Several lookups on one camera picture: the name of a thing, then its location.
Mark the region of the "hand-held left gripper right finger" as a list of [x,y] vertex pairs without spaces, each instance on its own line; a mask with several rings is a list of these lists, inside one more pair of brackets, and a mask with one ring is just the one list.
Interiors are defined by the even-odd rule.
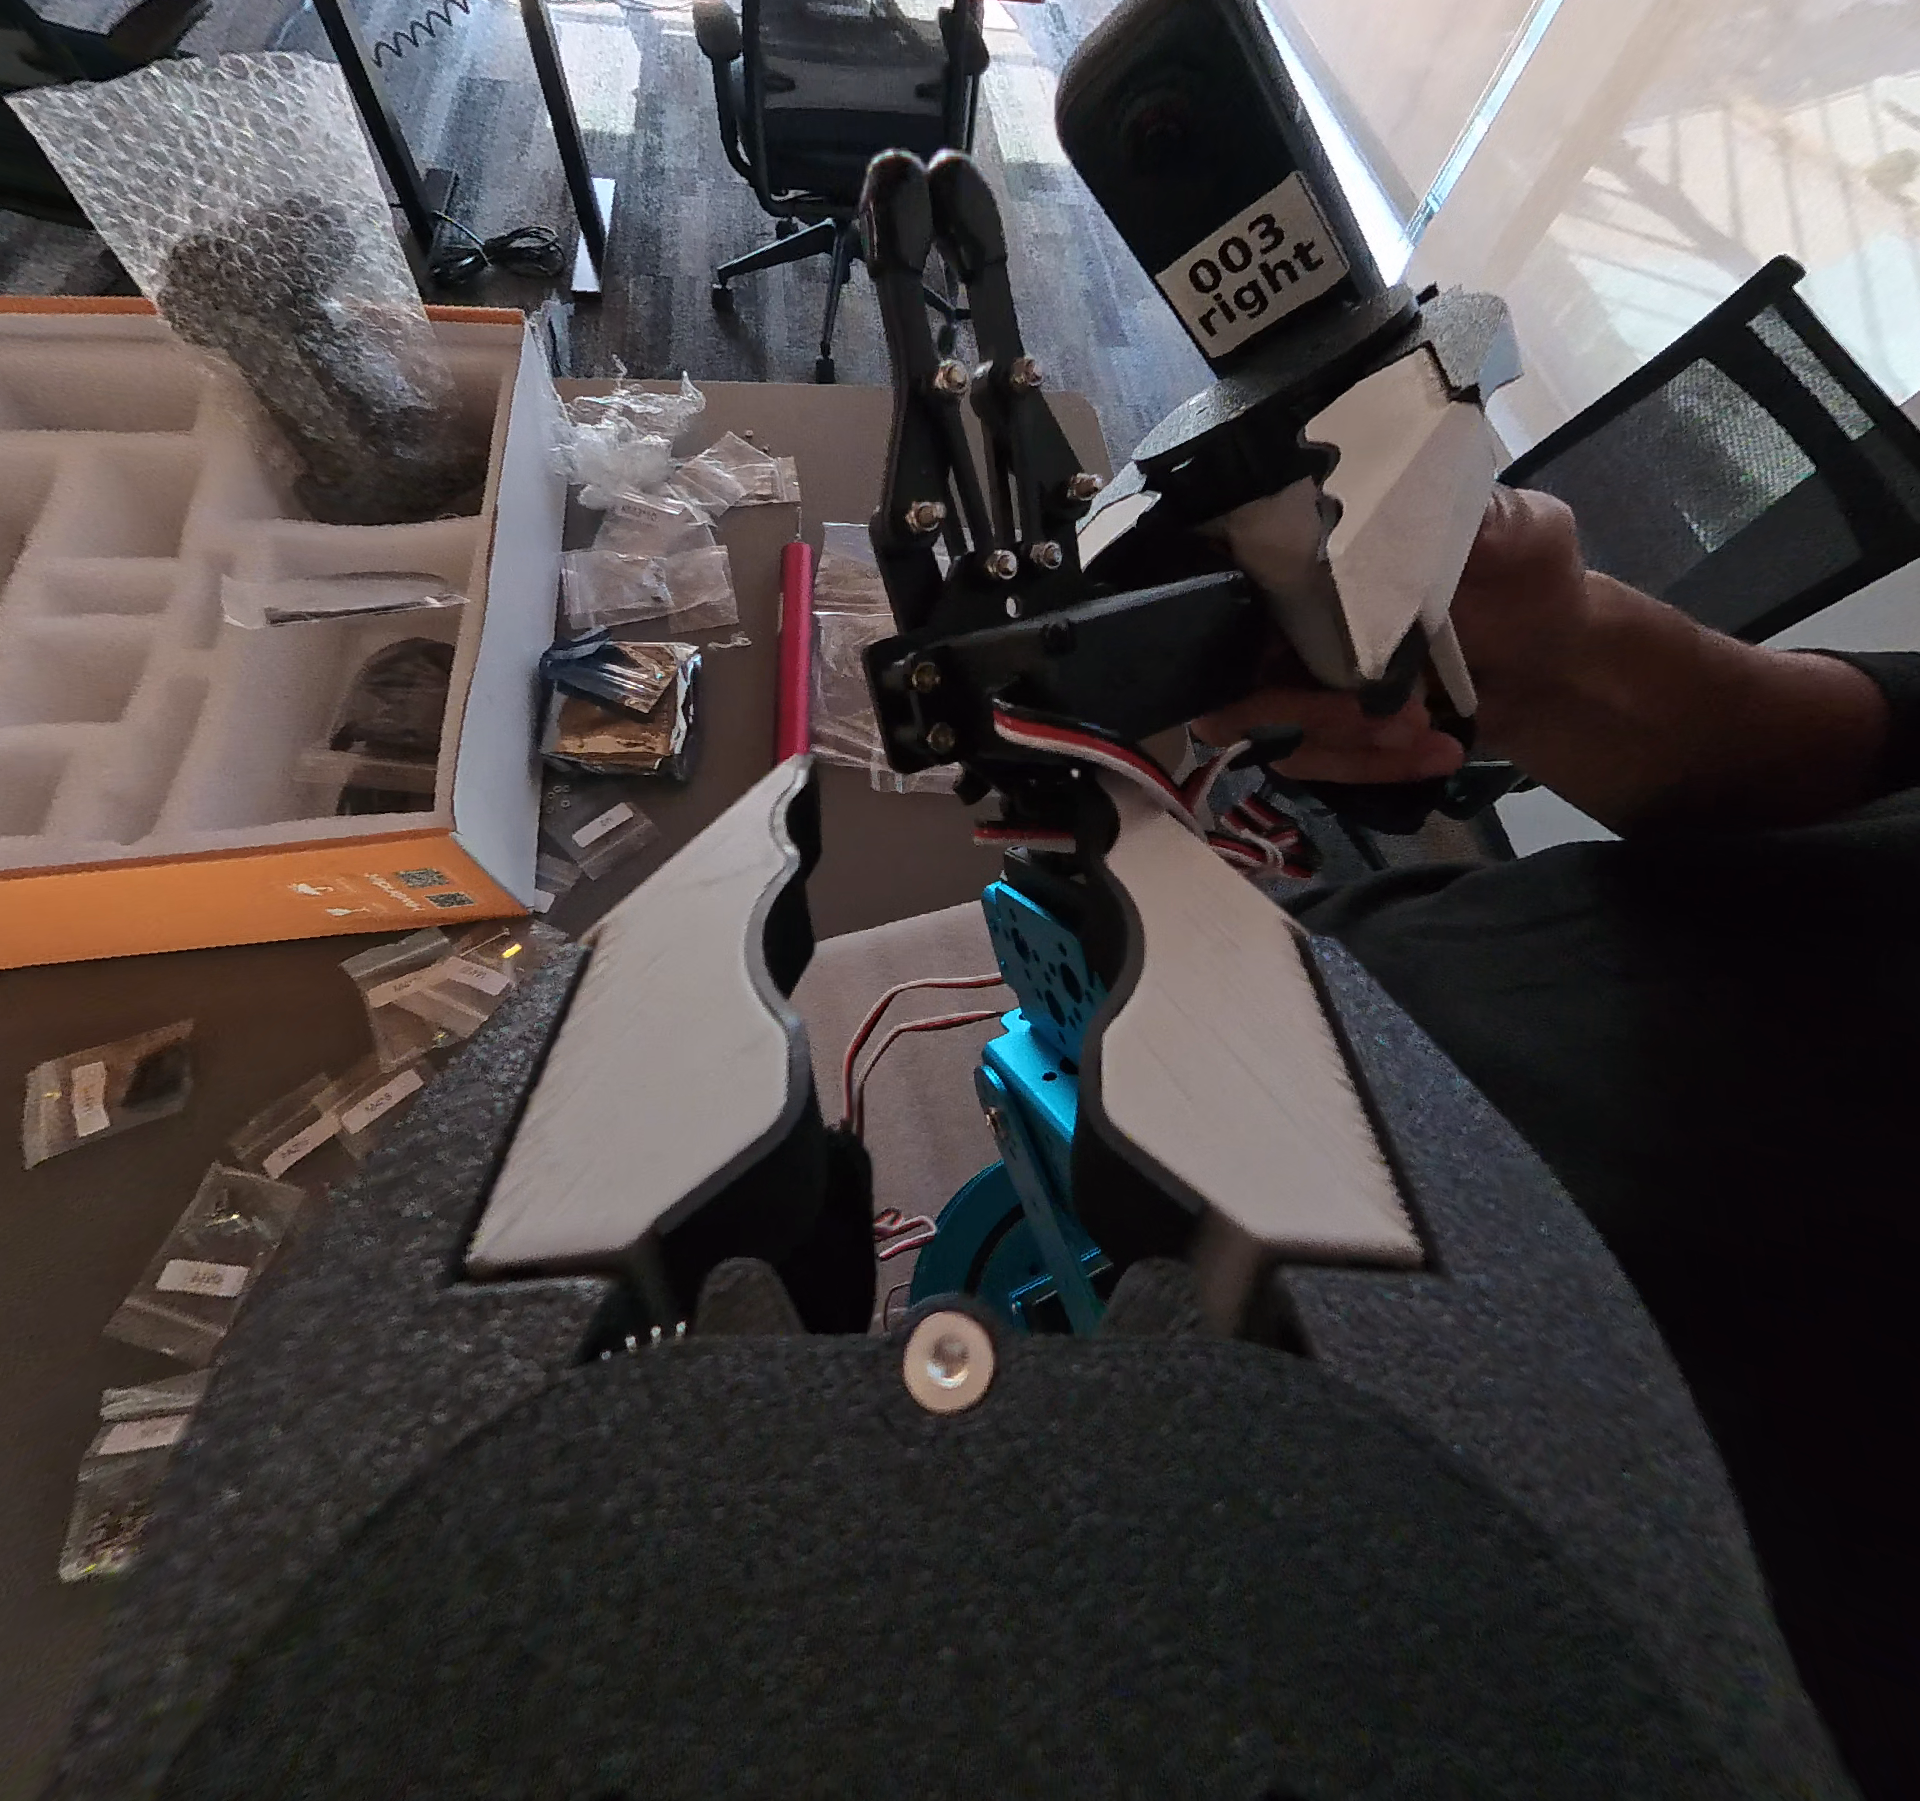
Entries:
[[1424,1263],[1291,917],[1163,806],[1116,797],[1120,968],[1078,1061],[1078,1199],[1127,1174],[1262,1259]]

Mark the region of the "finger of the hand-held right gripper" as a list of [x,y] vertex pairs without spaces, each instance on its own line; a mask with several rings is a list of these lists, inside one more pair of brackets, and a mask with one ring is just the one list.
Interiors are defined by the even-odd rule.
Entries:
[[1317,587],[1298,603],[1298,654],[1326,685],[1385,680],[1411,629],[1443,689],[1473,677],[1451,600],[1494,477],[1486,416],[1451,392],[1431,347],[1411,349],[1336,397],[1302,429],[1334,453]]
[[1187,475],[1167,489],[1148,484],[1139,462],[1130,462],[1094,496],[1076,529],[1081,561],[1224,561],[1215,517],[1218,506],[1209,489],[1187,489]]

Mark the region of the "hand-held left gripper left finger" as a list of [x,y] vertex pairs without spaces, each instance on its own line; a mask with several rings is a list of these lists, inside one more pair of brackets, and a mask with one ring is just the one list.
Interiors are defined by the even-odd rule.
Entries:
[[787,758],[590,931],[465,1249],[477,1280],[611,1266],[801,1122],[814,762]]

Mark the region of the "blue black toy robot arm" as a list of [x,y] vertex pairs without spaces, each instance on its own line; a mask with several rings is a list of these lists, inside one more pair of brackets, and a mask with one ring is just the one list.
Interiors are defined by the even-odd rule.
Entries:
[[861,666],[884,764],[953,765],[962,803],[995,801],[976,824],[1001,854],[981,910],[1014,1001],[976,1068],[995,1163],[936,1217],[906,1297],[960,1294],[1025,1333],[1089,1334],[1120,1280],[1070,1179],[1078,1068],[1116,954],[1094,944],[1099,793],[1136,787],[1258,881],[1305,878],[1317,858],[1259,793],[1211,806],[1218,774],[1258,765],[1269,741],[1187,778],[1144,746],[1153,710],[1195,710],[1204,682],[1254,654],[1254,603],[1216,572],[1120,590],[1082,569],[1099,478],[1044,399],[983,173],[956,150],[880,152],[857,230],[895,383],[869,523],[895,625]]

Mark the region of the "person's right forearm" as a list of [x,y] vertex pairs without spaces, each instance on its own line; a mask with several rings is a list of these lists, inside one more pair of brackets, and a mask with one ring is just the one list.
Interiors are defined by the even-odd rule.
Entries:
[[1895,749],[1885,686],[1755,648],[1605,575],[1528,771],[1618,836],[1804,826],[1863,805]]

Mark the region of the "dark grey desk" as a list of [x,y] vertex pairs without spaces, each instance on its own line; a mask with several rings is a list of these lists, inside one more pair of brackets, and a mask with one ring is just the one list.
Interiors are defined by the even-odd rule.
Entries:
[[[852,383],[714,381],[706,431],[755,431],[768,453],[796,457],[804,517],[816,491],[877,502],[890,394]],[[665,846],[637,860],[624,891],[577,884],[588,925],[657,870],[758,779],[771,754],[717,751],[715,782],[659,820]],[[877,900],[854,891],[868,839],[857,827],[869,778],[820,779],[824,857],[808,881],[816,938],[829,941],[965,902],[979,902],[998,857],[970,839],[948,793],[887,794],[877,805]],[[76,1467],[99,1426],[99,1393],[159,1371],[154,1358],[107,1342],[102,1324],[136,1283],[160,1237],[228,1136],[256,1112],[326,1070],[368,1052],[368,1024],[342,959],[375,935],[93,959],[3,973],[3,1643],[56,1655],[87,1640],[111,1585],[57,1583],[57,1556]],[[191,1018],[195,1080],[180,1116],[111,1136],[30,1172],[16,1124],[25,1075],[40,1058],[107,1044]]]

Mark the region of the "person's right hand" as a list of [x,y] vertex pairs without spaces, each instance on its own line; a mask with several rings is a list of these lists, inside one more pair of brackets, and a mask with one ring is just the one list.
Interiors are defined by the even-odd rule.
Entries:
[[[1571,509],[1546,494],[1494,486],[1451,606],[1480,724],[1492,741],[1519,741],[1521,711],[1544,701],[1568,665],[1592,598]],[[1447,776],[1466,758],[1417,700],[1367,713],[1356,695],[1312,680],[1283,644],[1267,648],[1250,695],[1195,718],[1190,732],[1226,749],[1259,728],[1298,730],[1292,753],[1276,762],[1291,779],[1412,784]]]

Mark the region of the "black mesh office chair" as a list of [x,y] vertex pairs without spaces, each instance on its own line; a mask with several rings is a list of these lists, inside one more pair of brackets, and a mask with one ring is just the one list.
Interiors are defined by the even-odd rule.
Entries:
[[1917,436],[1778,255],[1498,475],[1585,566],[1748,644],[1917,553]]

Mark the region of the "red screwdriver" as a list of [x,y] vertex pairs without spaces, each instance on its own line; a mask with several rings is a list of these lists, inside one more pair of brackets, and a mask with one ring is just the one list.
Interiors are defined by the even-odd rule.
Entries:
[[804,519],[796,517],[778,568],[773,765],[812,751],[814,566]]

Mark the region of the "blue gold foil packet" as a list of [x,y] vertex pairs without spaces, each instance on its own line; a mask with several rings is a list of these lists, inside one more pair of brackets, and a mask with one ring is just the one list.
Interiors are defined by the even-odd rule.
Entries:
[[552,644],[540,760],[552,767],[685,784],[698,760],[703,649],[606,629]]

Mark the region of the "large office window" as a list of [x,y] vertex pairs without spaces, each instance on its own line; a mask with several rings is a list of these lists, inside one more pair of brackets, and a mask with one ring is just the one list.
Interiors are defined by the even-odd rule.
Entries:
[[1412,270],[1508,302],[1514,450],[1768,260],[1916,397],[1917,0],[1264,0]]

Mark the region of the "group of clear screw bags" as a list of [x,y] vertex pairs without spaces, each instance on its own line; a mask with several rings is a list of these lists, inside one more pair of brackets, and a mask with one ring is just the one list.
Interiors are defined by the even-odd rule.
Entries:
[[303,1082],[230,1136],[107,1324],[111,1338],[180,1368],[102,1390],[57,1560],[63,1585],[107,1580],[131,1566],[159,1478],[204,1394],[206,1365],[280,1255],[304,1206],[303,1188],[317,1179],[286,1182],[286,1172],[313,1152],[362,1155],[562,937],[584,931],[585,908],[598,897],[573,889],[624,891],[634,863],[665,846],[659,820],[688,809],[700,779],[720,776],[705,754],[761,754],[761,726],[773,728],[780,551],[796,517],[816,556],[816,776],[852,779],[860,771],[871,782],[855,820],[868,839],[852,884],[861,900],[877,900],[877,805],[900,794],[900,782],[884,771],[857,666],[857,648],[890,629],[868,538],[871,502],[816,491],[814,517],[805,519],[804,494],[804,475],[773,461],[751,429],[717,436],[700,455],[682,457],[651,496],[627,496],[607,512],[579,506],[582,522],[569,529],[559,563],[562,627],[552,644],[606,629],[698,645],[697,767],[688,782],[669,784],[547,764],[530,917],[432,925],[342,964],[342,978],[366,1006],[370,1055]]

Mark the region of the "bagged black round parts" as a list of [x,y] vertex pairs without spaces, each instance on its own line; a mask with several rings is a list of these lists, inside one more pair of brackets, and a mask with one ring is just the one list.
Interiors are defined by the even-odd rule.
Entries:
[[331,813],[370,819],[429,813],[454,670],[444,640],[395,640],[356,670],[326,737]]

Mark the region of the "orange white kit box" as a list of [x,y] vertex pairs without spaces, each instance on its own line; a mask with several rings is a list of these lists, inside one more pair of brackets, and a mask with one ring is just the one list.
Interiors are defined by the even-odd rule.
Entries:
[[[429,309],[468,513],[306,515],[251,397],[134,299],[3,299],[5,970],[510,917],[534,893],[559,399],[516,313]],[[454,611],[241,629],[218,582],[422,569]],[[380,648],[454,648],[429,813],[331,813],[326,737]]]

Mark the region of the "clear bag with black part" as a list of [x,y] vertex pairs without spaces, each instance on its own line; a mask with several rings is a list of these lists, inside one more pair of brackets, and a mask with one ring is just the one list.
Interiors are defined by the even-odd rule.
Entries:
[[22,1086],[20,1160],[27,1170],[76,1146],[174,1116],[193,1088],[193,1020],[56,1057]]

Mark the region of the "crumpled clear plastic bag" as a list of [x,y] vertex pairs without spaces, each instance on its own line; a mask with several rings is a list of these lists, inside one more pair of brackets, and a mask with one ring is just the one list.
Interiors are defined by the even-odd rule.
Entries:
[[607,512],[627,496],[664,489],[681,465],[673,447],[705,407],[688,375],[671,392],[624,379],[604,397],[564,400],[550,452],[579,506]]

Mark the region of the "clear bag with black tool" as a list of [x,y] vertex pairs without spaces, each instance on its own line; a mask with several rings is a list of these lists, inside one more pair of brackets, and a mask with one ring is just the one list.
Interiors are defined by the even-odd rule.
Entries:
[[422,569],[350,569],[320,575],[221,575],[223,619],[241,629],[290,627],[454,611],[465,594]]

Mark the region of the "bubble wrap bag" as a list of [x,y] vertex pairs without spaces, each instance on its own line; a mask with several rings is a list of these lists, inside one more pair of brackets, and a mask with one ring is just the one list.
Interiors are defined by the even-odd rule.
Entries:
[[489,455],[336,65],[166,59],[8,108],[174,337],[261,407],[312,517],[470,512]]

